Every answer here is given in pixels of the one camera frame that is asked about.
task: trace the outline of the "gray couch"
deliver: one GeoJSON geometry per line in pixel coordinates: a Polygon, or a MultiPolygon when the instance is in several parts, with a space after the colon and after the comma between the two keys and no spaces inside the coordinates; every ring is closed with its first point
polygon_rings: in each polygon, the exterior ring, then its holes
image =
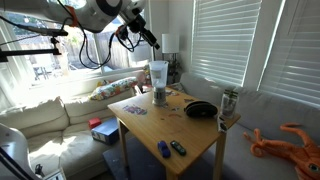
{"type": "MultiPolygon", "coordinates": [[[[264,138],[303,145],[299,136],[280,130],[280,125],[285,122],[298,122],[302,124],[300,128],[320,145],[320,110],[317,108],[275,95],[206,80],[190,73],[182,74],[180,83],[186,93],[218,106],[224,89],[234,89],[239,93],[237,113],[241,119],[227,132],[223,179],[298,179],[294,163],[267,153],[262,158],[251,154],[251,142],[244,138],[243,133],[253,136],[255,128],[261,130],[264,138]]],[[[211,164],[214,152],[215,145],[203,155],[211,164]]]]}
{"type": "MultiPolygon", "coordinates": [[[[40,163],[44,175],[62,167],[68,180],[87,180],[107,171],[102,153],[113,147],[93,140],[88,120],[108,120],[113,117],[108,104],[133,95],[128,90],[103,101],[57,97],[1,112],[0,123],[26,137],[32,170],[40,163]]],[[[0,179],[6,179],[3,170],[0,163],[0,179]]]]}

